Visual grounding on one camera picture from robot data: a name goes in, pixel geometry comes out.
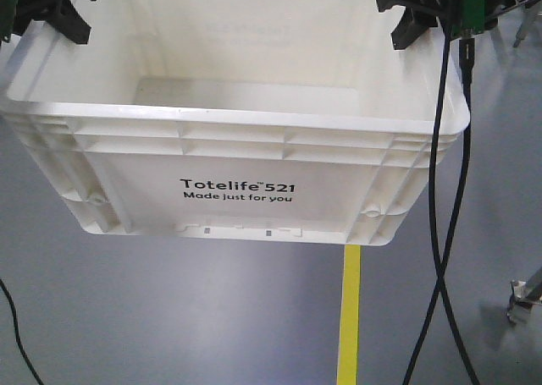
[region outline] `blue-gray epoxy floor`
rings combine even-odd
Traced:
[[[477,37],[473,160],[447,282],[482,383],[542,382],[542,311],[505,318],[509,281],[542,266],[542,37],[520,12]],[[461,145],[440,166],[449,213]],[[47,385],[335,382],[342,247],[91,236],[0,121],[0,276]],[[362,385],[401,383],[434,271],[426,194],[362,258]],[[33,380],[0,301],[0,383]],[[467,384],[439,304],[413,382]]]

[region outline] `plastic storage bin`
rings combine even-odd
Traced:
[[[383,245],[426,185],[442,36],[374,0],[76,1],[21,38],[0,109],[81,226]],[[467,125],[451,71],[440,159]]]

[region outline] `black cable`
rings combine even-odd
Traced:
[[[19,352],[23,356],[26,366],[28,366],[28,369],[30,370],[30,372],[32,372],[32,375],[34,376],[34,379],[36,379],[36,382],[39,385],[44,385],[40,376],[37,374],[36,369],[30,362],[30,358],[28,358],[28,355],[26,354],[25,347],[23,346],[23,342],[20,339],[19,320],[17,318],[17,310],[15,309],[15,303],[14,303],[13,298],[11,297],[11,294],[8,291],[8,288],[6,287],[5,283],[3,282],[1,278],[0,278],[0,287],[2,288],[3,294],[6,296],[6,299],[8,299],[9,308],[11,309],[11,316],[14,320],[15,341],[17,342],[17,346],[19,347]]]
[[[442,295],[443,304],[445,307],[446,316],[448,322],[450,323],[450,328],[456,342],[457,349],[459,354],[462,357],[463,365],[467,370],[467,374],[471,379],[472,384],[479,385],[480,382],[476,376],[476,372],[473,369],[473,365],[468,357],[467,350],[462,341],[461,334],[459,333],[459,328],[456,323],[456,319],[451,308],[450,297],[445,285],[444,275],[445,269],[448,265],[451,253],[451,245],[453,242],[457,219],[459,217],[459,211],[461,209],[463,192],[465,189],[465,184],[467,181],[467,171],[468,164],[470,160],[470,145],[471,145],[471,126],[470,124],[466,127],[463,132],[463,154],[462,154],[462,167],[459,177],[459,182],[456,190],[456,198],[454,200],[454,207],[452,210],[450,223],[448,227],[448,232],[446,235],[445,250],[443,253],[442,260],[440,259],[440,249],[439,249],[439,240],[437,233],[437,219],[436,219],[436,157],[437,149],[439,142],[439,132],[440,132],[440,121],[442,118],[442,111],[444,105],[444,94],[445,94],[445,79],[447,75],[447,67],[450,55],[450,44],[451,44],[451,32],[453,26],[453,17],[455,17],[454,8],[457,6],[457,0],[451,0],[449,6],[449,19],[447,20],[445,28],[445,45],[443,50],[442,58],[442,68],[440,71],[440,86],[439,86],[439,97],[437,101],[437,108],[434,121],[434,133],[433,139],[431,141],[431,158],[429,161],[429,223],[431,227],[431,244],[434,258],[434,266],[437,272],[437,282],[434,286],[434,290],[431,296],[431,301],[429,302],[429,307],[426,312],[426,317],[423,322],[422,331],[418,337],[416,346],[412,352],[409,365],[406,370],[405,377],[403,379],[403,385],[407,385],[412,377],[414,367],[416,365],[419,353],[421,351],[423,341],[427,336],[429,330],[429,325],[433,318],[434,308],[436,307],[436,302],[438,300],[439,294]],[[460,41],[460,67],[462,69],[462,83],[463,83],[463,93],[467,100],[467,105],[469,112],[471,109],[471,91],[470,85],[472,84],[472,71],[474,65],[474,39],[468,38]]]

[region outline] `green circuit board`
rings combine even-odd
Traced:
[[[0,41],[9,42],[18,0],[0,0]]]
[[[473,35],[484,32],[485,0],[462,0],[461,30],[470,30]]]

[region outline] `yellow floor line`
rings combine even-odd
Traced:
[[[361,261],[361,246],[345,245],[345,267],[342,278],[342,304],[340,307],[340,342],[337,385],[357,385]]]

